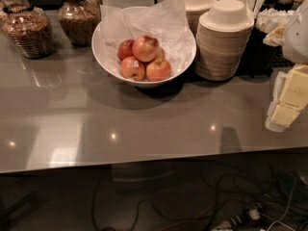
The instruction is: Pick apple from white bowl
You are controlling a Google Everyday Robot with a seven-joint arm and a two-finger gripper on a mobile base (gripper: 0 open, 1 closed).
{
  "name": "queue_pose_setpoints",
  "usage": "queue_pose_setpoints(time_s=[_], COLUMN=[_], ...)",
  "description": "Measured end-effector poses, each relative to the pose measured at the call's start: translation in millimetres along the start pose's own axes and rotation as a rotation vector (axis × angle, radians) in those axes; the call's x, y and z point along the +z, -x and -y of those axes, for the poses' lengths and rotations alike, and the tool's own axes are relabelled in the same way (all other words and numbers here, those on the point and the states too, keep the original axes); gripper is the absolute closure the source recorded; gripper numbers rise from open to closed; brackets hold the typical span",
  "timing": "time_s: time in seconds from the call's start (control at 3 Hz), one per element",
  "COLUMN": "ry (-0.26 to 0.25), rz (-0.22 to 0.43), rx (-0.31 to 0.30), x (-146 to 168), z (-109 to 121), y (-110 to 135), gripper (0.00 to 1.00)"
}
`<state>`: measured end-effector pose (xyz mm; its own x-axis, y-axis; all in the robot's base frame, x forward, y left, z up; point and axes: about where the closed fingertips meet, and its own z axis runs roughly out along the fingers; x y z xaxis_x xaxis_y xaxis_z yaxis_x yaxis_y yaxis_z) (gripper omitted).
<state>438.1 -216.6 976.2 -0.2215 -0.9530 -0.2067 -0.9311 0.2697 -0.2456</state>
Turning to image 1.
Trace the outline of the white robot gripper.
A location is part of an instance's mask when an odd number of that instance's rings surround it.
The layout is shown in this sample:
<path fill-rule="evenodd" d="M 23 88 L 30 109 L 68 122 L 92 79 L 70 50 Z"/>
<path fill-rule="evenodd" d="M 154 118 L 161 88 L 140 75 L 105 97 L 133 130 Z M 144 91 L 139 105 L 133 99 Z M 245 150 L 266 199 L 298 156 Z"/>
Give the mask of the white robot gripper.
<path fill-rule="evenodd" d="M 278 72 L 265 122 L 267 129 L 284 132 L 308 105 L 308 0 L 286 25 L 266 26 L 264 33 L 263 44 L 283 45 L 284 58 L 295 63 L 288 72 Z"/>

